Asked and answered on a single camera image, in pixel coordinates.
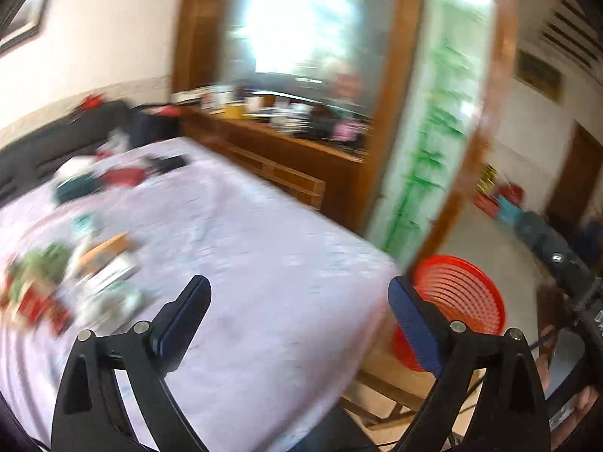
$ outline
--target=green bamboo decal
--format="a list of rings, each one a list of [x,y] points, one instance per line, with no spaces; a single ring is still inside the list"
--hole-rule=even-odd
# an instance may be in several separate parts
[[[443,4],[455,8],[450,2]],[[467,13],[463,9],[455,10]],[[449,141],[465,141],[467,138],[462,120],[455,113],[459,113],[463,102],[472,104],[474,98],[454,88],[462,88],[458,85],[466,80],[474,80],[476,74],[468,57],[451,46],[446,32],[442,34],[444,37],[432,53],[431,61],[435,68],[433,86],[429,90],[417,145],[412,152],[411,169],[402,178],[402,191],[382,246],[394,258],[399,258],[405,248],[412,246],[416,238],[423,234],[421,211],[425,202],[435,191],[445,191],[441,179],[444,174],[447,178],[450,173],[447,162],[457,161],[457,158],[445,156],[442,152],[445,146]]]

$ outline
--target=wall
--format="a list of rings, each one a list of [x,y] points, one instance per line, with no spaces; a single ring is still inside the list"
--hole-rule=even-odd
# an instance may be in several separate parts
[[[9,130],[0,146],[90,90],[165,100],[179,8],[180,0],[49,0],[40,35],[0,57],[0,132]]]
[[[526,42],[520,48],[565,75],[562,102],[556,104],[515,79],[488,161],[499,173],[525,189],[526,209],[541,211],[565,163],[574,123],[579,122],[603,143],[603,88],[552,49]],[[595,203],[600,204],[601,194],[603,185],[599,182]]]

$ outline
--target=red container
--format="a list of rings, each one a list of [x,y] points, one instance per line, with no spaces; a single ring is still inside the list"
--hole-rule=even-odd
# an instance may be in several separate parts
[[[488,214],[492,219],[496,219],[496,215],[498,214],[498,210],[500,208],[496,199],[482,193],[478,193],[475,196],[473,203],[479,207],[479,209]]]
[[[518,207],[523,206],[523,197],[525,192],[517,184],[509,182],[508,184],[503,185],[501,188],[499,188],[498,195],[502,195],[513,205]]]
[[[460,320],[478,333],[501,334],[507,314],[492,280],[462,258],[436,255],[422,261],[414,272],[415,290],[433,302],[448,321]],[[400,327],[392,347],[405,367],[423,371]]]

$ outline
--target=tiled floor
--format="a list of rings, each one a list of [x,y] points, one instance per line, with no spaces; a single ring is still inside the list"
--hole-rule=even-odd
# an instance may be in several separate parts
[[[515,238],[509,227],[490,219],[475,206],[469,205],[461,213],[455,229],[440,252],[466,259],[483,270],[498,287],[505,301],[506,328],[520,328],[528,342],[536,340],[536,289],[544,280],[544,276],[532,254]],[[383,342],[376,342],[372,351],[380,344]],[[379,362],[396,368],[399,365],[391,359],[382,359]],[[379,369],[381,375],[389,374],[391,377],[392,372],[397,371]],[[394,407],[393,401],[357,382],[352,383],[344,397],[383,418],[387,417]],[[478,393],[469,397],[461,410],[476,403],[477,397]],[[356,415],[351,415],[362,426],[361,420]],[[460,414],[453,430],[459,435],[464,435],[472,415],[473,409]],[[399,426],[375,432],[370,432],[364,427],[363,429],[376,444],[384,444],[397,441],[407,427]],[[387,451],[391,447],[393,446],[383,447],[381,450]]]

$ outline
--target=wooden door frame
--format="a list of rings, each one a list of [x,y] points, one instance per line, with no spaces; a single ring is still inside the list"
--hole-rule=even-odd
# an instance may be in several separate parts
[[[570,151],[568,151],[568,153],[563,158],[563,165],[562,165],[561,170],[559,171],[559,175],[557,175],[557,179],[555,180],[555,187],[553,188],[553,190],[551,191],[551,195],[549,195],[549,198],[547,199],[546,206],[542,209],[542,214],[547,214],[547,211],[549,210],[549,208],[551,206],[551,201],[554,199],[555,194],[557,193],[557,189],[559,188],[559,182],[561,181],[562,176],[563,176],[563,171],[565,170],[566,164],[568,163],[569,155],[572,153],[571,147],[574,145],[574,140],[575,140],[577,134],[579,134],[579,131],[580,131],[580,134],[584,133],[591,143],[595,144],[595,146],[597,147],[599,152],[601,152],[601,157],[603,157],[603,144],[601,144],[601,142],[599,140],[597,140],[597,138],[595,136],[593,136],[588,131],[588,129],[586,129],[583,125],[581,125],[580,122],[575,120],[574,127],[572,130],[572,139],[570,141]],[[601,175],[602,169],[603,169],[603,165],[599,168],[599,172],[597,173],[597,176]],[[587,200],[586,205],[584,206],[584,210],[582,211],[580,217],[582,217],[584,215],[584,212],[586,212],[587,209],[589,208],[590,199],[592,199],[592,196],[595,193],[596,187],[597,187],[597,182],[595,180],[595,183],[593,184],[593,190],[590,192],[590,197]]]
[[[226,0],[182,0],[174,55],[172,92],[190,90],[218,78]],[[346,225],[360,232],[393,149],[414,62],[423,0],[394,0],[393,27],[376,100],[372,134],[356,180]],[[206,66],[201,67],[201,60]]]

